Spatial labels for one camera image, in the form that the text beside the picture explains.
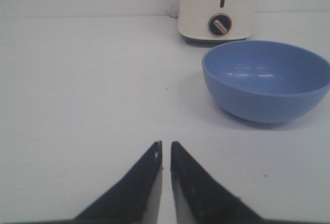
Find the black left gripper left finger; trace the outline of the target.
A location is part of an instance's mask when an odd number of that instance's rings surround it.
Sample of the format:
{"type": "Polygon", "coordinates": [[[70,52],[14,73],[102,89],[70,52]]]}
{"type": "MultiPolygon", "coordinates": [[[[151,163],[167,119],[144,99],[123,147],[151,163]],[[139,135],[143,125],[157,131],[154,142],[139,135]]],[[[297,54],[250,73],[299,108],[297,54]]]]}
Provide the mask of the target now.
{"type": "Polygon", "coordinates": [[[74,220],[81,223],[157,223],[162,170],[162,143],[156,141],[120,181],[74,220]]]}

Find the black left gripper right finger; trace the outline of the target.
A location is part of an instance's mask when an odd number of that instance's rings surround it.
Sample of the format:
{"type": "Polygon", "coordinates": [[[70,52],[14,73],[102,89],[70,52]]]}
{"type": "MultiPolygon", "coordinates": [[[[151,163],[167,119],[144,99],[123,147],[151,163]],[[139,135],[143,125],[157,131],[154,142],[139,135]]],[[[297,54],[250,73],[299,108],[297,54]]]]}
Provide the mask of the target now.
{"type": "Polygon", "coordinates": [[[171,144],[177,223],[236,223],[262,217],[220,185],[179,143],[171,144]]]}

